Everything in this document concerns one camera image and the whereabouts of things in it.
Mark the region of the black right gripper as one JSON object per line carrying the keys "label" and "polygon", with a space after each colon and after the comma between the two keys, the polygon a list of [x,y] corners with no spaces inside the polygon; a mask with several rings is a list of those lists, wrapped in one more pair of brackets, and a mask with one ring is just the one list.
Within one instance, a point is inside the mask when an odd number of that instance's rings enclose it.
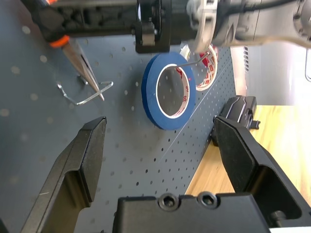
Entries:
{"label": "black right gripper", "polygon": [[173,24],[189,18],[187,4],[187,0],[138,0],[136,24],[134,4],[61,6],[58,13],[66,35],[127,35],[135,29],[137,53],[162,53],[181,42],[173,37]]}

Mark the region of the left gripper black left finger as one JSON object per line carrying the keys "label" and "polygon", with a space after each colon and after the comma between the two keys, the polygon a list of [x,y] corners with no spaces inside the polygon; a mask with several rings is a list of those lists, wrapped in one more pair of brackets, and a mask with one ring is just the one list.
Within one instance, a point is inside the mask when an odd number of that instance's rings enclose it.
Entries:
{"label": "left gripper black left finger", "polygon": [[23,233],[72,233],[95,199],[106,117],[86,123],[55,160],[22,227]]}

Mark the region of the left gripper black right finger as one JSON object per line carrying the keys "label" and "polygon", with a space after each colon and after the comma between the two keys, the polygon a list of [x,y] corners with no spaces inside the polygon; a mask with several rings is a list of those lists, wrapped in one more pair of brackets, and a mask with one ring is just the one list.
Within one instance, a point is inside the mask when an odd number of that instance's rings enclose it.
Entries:
{"label": "left gripper black right finger", "polygon": [[213,120],[222,163],[237,193],[250,193],[269,227],[309,227],[311,208],[273,156],[243,125]]}

